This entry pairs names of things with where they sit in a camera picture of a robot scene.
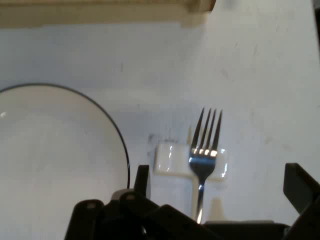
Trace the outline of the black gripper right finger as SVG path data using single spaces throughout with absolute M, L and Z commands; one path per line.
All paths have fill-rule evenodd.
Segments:
M 318 240 L 320 238 L 320 184 L 297 163 L 287 163 L 283 193 L 299 213 L 286 230 L 285 240 Z

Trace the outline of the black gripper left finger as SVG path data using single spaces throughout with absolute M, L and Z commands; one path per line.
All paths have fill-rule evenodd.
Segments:
M 150 167 L 140 165 L 134 187 L 115 192 L 108 204 L 75 205 L 66 240 L 216 240 L 218 236 L 170 205 L 149 199 Z

